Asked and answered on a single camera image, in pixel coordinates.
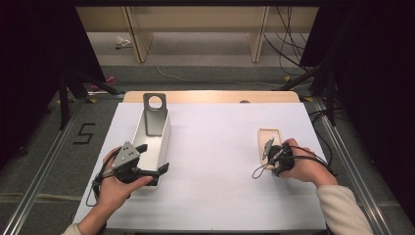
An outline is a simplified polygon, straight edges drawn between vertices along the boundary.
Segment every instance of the hand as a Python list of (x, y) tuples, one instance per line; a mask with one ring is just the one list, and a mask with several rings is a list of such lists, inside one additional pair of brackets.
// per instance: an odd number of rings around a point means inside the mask
[[(308, 148), (304, 148), (306, 151), (296, 148), (299, 146), (295, 139), (288, 139), (285, 141), (292, 147), (293, 156), (312, 156)], [(306, 159), (296, 159), (295, 165), (291, 170), (286, 170), (280, 173), (282, 178), (296, 178), (302, 182), (312, 182), (316, 187), (321, 185), (337, 185), (336, 177), (333, 176), (326, 167), (323, 165)]]
[[(104, 157), (104, 162), (117, 149), (118, 148), (111, 150)], [(108, 162), (107, 168), (110, 168), (111, 165), (113, 165), (114, 160), (115, 158), (112, 158)], [(144, 177), (138, 178), (134, 182), (125, 184), (119, 181), (115, 176), (107, 177), (103, 179), (102, 184), (101, 184), (100, 197), (98, 198), (98, 205), (105, 206), (110, 210), (116, 211), (118, 208), (120, 208), (125, 203), (125, 201), (127, 200), (127, 198), (130, 196), (132, 192), (145, 186), (146, 184), (150, 183), (152, 180), (153, 180), (152, 176), (144, 176)]]
[[(104, 162), (117, 149), (111, 150), (104, 157)], [(111, 159), (107, 164), (107, 168), (110, 168), (113, 162), (114, 159)], [(115, 176), (105, 178), (101, 184), (97, 205), (77, 224), (81, 234), (97, 234), (111, 215), (125, 203), (125, 200), (133, 191), (150, 183), (152, 180), (152, 176), (145, 176), (129, 184), (124, 184)]]

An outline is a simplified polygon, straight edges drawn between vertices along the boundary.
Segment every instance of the white table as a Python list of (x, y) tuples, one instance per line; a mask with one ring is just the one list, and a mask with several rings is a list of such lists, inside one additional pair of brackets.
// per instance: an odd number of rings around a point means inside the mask
[[(169, 171), (158, 189), (142, 188), (108, 221), (108, 228), (151, 232), (264, 232), (325, 229), (311, 183), (281, 179), (260, 166), (257, 131), (278, 128), (324, 159), (301, 103), (180, 104), (168, 103), (171, 134)], [(121, 103), (91, 175), (115, 146), (132, 141), (142, 103)], [(90, 185), (75, 216), (79, 222)]]

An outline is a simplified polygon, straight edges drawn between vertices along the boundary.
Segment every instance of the white sleeve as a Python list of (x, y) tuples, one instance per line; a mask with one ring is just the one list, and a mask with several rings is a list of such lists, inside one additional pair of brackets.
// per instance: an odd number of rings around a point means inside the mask
[(336, 235), (373, 234), (366, 216), (348, 188), (323, 185), (317, 188), (317, 197), (327, 225)]
[(82, 233), (80, 233), (79, 229), (77, 228), (77, 224), (73, 223), (67, 228), (67, 230), (65, 230), (62, 235), (82, 235)]

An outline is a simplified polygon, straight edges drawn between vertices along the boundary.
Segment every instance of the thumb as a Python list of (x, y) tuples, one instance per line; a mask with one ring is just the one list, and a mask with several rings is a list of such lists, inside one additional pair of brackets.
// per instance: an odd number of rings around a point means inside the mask
[(137, 190), (153, 180), (152, 176), (143, 176), (128, 184), (130, 191)]

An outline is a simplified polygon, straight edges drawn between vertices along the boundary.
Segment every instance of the aluminum rail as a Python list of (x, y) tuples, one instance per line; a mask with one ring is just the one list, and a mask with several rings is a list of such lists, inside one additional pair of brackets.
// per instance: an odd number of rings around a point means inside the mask
[(55, 163), (57, 156), (59, 155), (62, 149), (62, 146), (65, 143), (65, 140), (71, 129), (73, 120), (76, 117), (78, 111), (80, 110), (80, 107), (82, 107), (83, 102), (83, 100), (75, 101), (74, 107), (72, 109), (72, 114), (67, 125), (59, 131), (57, 137), (54, 140), (54, 143), (52, 144), (52, 147), (49, 149), (49, 152), (46, 155), (45, 160), (43, 161), (42, 165), (40, 166), (33, 180), (31, 181), (30, 186), (24, 193), (23, 198), (19, 203), (18, 207), (10, 217), (9, 223), (6, 226), (3, 235), (19, 234), (20, 230), (23, 227), (24, 221), (26, 220), (34, 204), (34, 201), (36, 200), (36, 197), (40, 189), (42, 188), (52, 166)]
[[(325, 106), (320, 98), (314, 98), (314, 106), (318, 111), (325, 110)], [(366, 210), (366, 214), (372, 224), (372, 228), (375, 230), (375, 234), (378, 235), (388, 235), (392, 234), (390, 228), (385, 221), (385, 217), (381, 209), (376, 204), (375, 199), (370, 193), (369, 188), (367, 187), (362, 175), (360, 174), (356, 164), (351, 158), (345, 143), (342, 140), (337, 128), (333, 126), (330, 121), (323, 117), (323, 123), (326, 127), (326, 130), (332, 140), (333, 145), (336, 148), (336, 151), (339, 154), (339, 157), (343, 163), (343, 166), (346, 169), (346, 172), (350, 178), (351, 183), (356, 191), (357, 196), (359, 197), (363, 208)]]

